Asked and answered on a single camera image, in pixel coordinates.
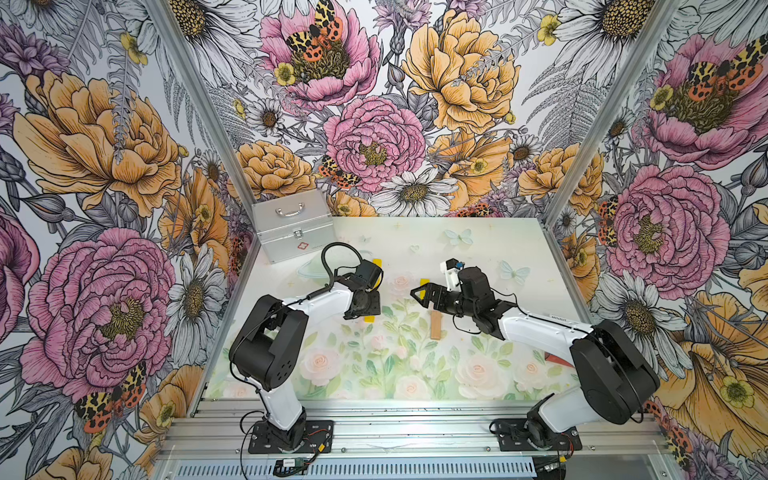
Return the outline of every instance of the light blue butterfly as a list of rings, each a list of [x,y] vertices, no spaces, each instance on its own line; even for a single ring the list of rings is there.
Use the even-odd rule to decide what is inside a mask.
[[[525,279],[528,278],[528,274],[531,273],[531,269],[527,266],[515,270],[504,260],[502,260],[499,265],[502,268],[502,279],[514,280],[518,285],[525,285]]]
[[[472,245],[475,241],[472,239],[472,230],[464,230],[461,235],[453,230],[446,230],[445,236],[451,239],[451,245],[459,245],[461,242]]]

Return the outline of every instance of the table surface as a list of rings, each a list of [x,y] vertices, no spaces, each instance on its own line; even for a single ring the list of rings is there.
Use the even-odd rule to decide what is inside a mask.
[[[527,311],[578,319],[536,219],[336,217],[333,224],[339,241],[367,260],[382,261],[382,315],[372,323],[341,315],[322,322],[310,318],[291,375],[299,399],[375,400],[377,405],[383,399],[530,402],[578,384],[573,368],[550,361],[541,350],[464,333],[450,316],[442,316],[441,339],[431,339],[429,312],[409,298],[421,279],[444,283],[439,264],[456,258],[479,266],[493,288],[515,293]],[[356,265],[356,257],[342,247],[330,249],[327,257],[332,268]],[[319,252],[271,264],[262,250],[204,398],[258,398],[230,376],[227,356],[235,335],[262,295],[303,296],[326,281]],[[455,322],[459,329],[477,331],[468,317]]]

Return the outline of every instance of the floral wallpaper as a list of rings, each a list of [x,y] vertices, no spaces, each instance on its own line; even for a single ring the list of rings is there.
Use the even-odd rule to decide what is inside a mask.
[[[661,377],[647,411],[688,478],[768,478],[766,18],[683,2],[553,230]]]
[[[154,33],[141,15],[122,0],[0,1],[9,478],[151,476],[253,242],[169,59],[140,46]]]

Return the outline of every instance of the silver toolbox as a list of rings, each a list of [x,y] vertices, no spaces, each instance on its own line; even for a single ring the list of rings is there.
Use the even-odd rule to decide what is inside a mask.
[[[336,241],[333,219],[319,190],[253,205],[256,234],[271,263],[323,248]]]

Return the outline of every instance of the black mounting plate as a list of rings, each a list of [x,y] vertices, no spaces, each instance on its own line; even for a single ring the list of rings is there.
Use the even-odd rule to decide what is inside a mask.
[[[498,448],[502,452],[535,452],[538,451],[533,445],[528,443],[528,430],[525,428],[525,423],[528,419],[496,419],[494,423],[505,426],[511,426],[513,431],[520,432],[520,435],[510,435],[504,432],[498,433]],[[552,442],[552,448],[550,452],[563,452],[567,453],[571,451],[571,445],[573,450],[581,450],[581,440],[578,436],[576,427],[570,427],[563,433],[558,434]]]
[[[318,430],[327,430],[327,432],[318,432],[312,435],[309,441],[304,440],[301,442],[301,445],[296,450],[284,452],[270,438],[268,421],[262,420],[253,427],[250,443],[248,444],[248,453],[308,453],[313,455],[323,443],[326,444],[326,447],[321,453],[330,453],[331,442],[333,441],[333,420],[307,420],[303,436],[307,437],[310,433],[317,432]]]

